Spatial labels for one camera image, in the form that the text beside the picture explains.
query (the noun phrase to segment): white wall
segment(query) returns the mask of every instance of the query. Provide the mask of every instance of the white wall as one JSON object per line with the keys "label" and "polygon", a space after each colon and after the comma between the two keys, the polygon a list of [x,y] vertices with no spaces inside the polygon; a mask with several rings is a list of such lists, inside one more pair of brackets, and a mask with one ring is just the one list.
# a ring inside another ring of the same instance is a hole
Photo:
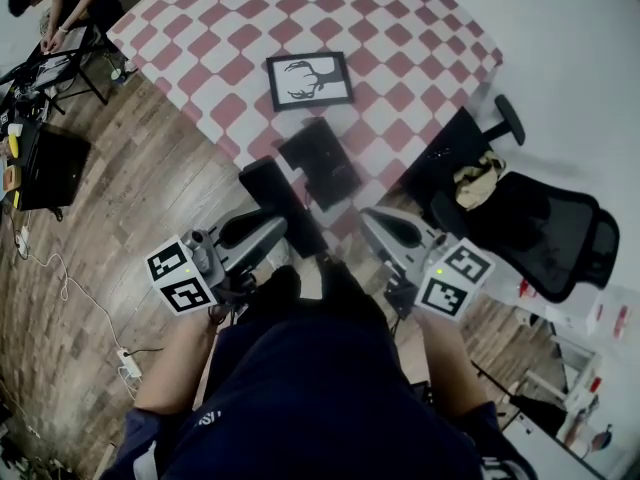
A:
{"label": "white wall", "polygon": [[640,237],[640,0],[457,0],[504,53],[493,82],[527,142],[514,170],[595,196],[622,232],[612,282],[634,288]]}
{"label": "white wall", "polygon": [[20,18],[14,18],[8,9],[8,0],[0,0],[0,75],[24,62],[40,41],[38,22],[48,7],[43,2],[37,8],[28,9]]}

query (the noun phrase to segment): floor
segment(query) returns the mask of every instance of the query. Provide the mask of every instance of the floor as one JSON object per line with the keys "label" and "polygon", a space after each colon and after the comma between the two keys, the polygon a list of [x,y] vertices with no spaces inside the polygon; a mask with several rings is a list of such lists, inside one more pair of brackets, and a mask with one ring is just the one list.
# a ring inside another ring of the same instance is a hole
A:
{"label": "floor", "polygon": [[[43,262],[54,252],[62,255],[69,274],[111,314],[122,346],[159,347],[173,317],[150,291],[143,257],[174,234],[206,227],[227,211],[253,203],[224,153],[142,76],[113,86],[100,58],[89,72],[108,94],[109,105],[87,95],[65,101],[65,116],[53,114],[51,123],[85,137],[93,147],[63,222],[46,211],[33,212],[31,253]],[[388,203],[410,206],[401,195]],[[16,225],[25,218],[16,215]],[[381,296],[386,274],[362,240],[354,241],[346,261],[391,320]],[[307,262],[297,267],[306,295],[314,296],[317,273]],[[269,273],[264,266],[258,278]],[[0,230],[0,398],[16,415],[11,431],[29,457],[56,457],[91,477],[105,446],[121,442],[123,417],[132,401],[117,373],[117,347],[105,315],[73,285],[68,300],[62,300],[62,288],[58,259],[51,260],[50,268],[22,261],[5,218]],[[480,297],[462,330],[472,358],[505,386],[522,381],[528,368],[562,385],[545,322],[521,327],[512,308]],[[412,381],[427,376],[421,341],[415,323],[400,325],[396,342]],[[145,371],[153,354],[140,353],[136,359]],[[486,385],[500,402],[499,390]],[[546,399],[531,386],[523,391]],[[508,406],[499,410],[507,413],[503,421],[513,413]]]}

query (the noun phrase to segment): white cube with markers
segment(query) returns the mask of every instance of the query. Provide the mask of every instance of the white cube with markers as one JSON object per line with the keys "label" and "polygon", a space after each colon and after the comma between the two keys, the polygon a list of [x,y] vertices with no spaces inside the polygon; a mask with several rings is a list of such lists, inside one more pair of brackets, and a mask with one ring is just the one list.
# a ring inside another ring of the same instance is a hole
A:
{"label": "white cube with markers", "polygon": [[218,303],[191,255],[175,235],[145,258],[151,285],[177,316]]}
{"label": "white cube with markers", "polygon": [[415,306],[459,321],[494,267],[484,252],[464,238],[427,269]]}

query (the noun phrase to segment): black frame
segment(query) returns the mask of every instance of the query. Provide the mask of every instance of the black frame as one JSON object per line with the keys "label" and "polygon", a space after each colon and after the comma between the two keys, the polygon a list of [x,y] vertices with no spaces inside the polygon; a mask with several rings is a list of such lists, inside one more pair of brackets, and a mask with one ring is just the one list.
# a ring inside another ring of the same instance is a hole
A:
{"label": "black frame", "polygon": [[[327,98],[327,99],[309,99],[301,100],[293,103],[280,103],[278,98],[278,89],[276,85],[276,76],[273,69],[275,62],[286,62],[289,60],[304,60],[333,57],[338,60],[340,72],[344,80],[347,96],[344,98]],[[316,53],[300,53],[296,55],[281,55],[279,57],[269,57],[267,59],[267,73],[269,74],[269,88],[271,89],[271,102],[273,110],[281,112],[283,110],[291,110],[294,108],[310,108],[310,107],[328,107],[329,105],[341,105],[344,103],[353,103],[353,87],[351,86],[351,78],[347,69],[347,61],[342,52],[316,52]]]}

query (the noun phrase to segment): table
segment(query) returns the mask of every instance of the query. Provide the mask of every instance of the table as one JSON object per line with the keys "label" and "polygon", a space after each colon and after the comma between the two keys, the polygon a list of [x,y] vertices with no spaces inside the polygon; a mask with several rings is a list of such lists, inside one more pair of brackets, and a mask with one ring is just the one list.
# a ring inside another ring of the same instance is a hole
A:
{"label": "table", "polygon": [[47,123],[14,120],[22,124],[18,137],[18,158],[9,158],[8,165],[22,170],[22,184],[7,192],[5,199],[16,202],[19,211],[49,208],[62,220],[59,207],[70,206],[82,178],[82,171],[91,149],[84,139]]}
{"label": "table", "polygon": [[[324,116],[363,181],[310,204],[332,249],[502,62],[454,0],[142,0],[108,35],[238,167],[273,156],[301,201],[274,146]],[[265,59],[322,50],[344,52],[354,104],[275,113]]]}
{"label": "table", "polygon": [[[87,74],[82,69],[82,61],[86,54],[104,50],[106,47],[102,42],[94,44],[93,25],[76,27],[76,29],[72,30],[71,34],[75,33],[82,36],[80,38],[80,44],[77,47],[72,45],[69,46],[68,43],[65,43],[61,51],[50,55],[44,55],[40,50],[40,43],[38,43],[24,63],[16,66],[9,73],[6,73],[2,79],[0,79],[0,84],[13,81],[6,97],[0,104],[0,109],[2,111],[4,111],[7,106],[15,106],[14,95],[16,91],[37,91],[42,94],[51,106],[53,106],[53,108],[62,115],[64,115],[65,112],[60,108],[57,102],[88,92],[93,92],[103,105],[108,103],[106,98],[100,93],[100,91],[98,91],[95,85],[93,85]],[[38,77],[39,68],[49,59],[55,57],[67,57],[69,59],[68,65],[58,73],[55,78],[41,83],[37,87],[35,87],[35,85],[32,87],[31,84],[35,84]],[[47,94],[46,90],[50,87],[69,80],[74,80],[77,75],[80,75],[80,78],[84,80],[89,87],[88,89],[83,89],[72,94],[64,94],[62,96],[56,95],[54,97],[50,97]]]}

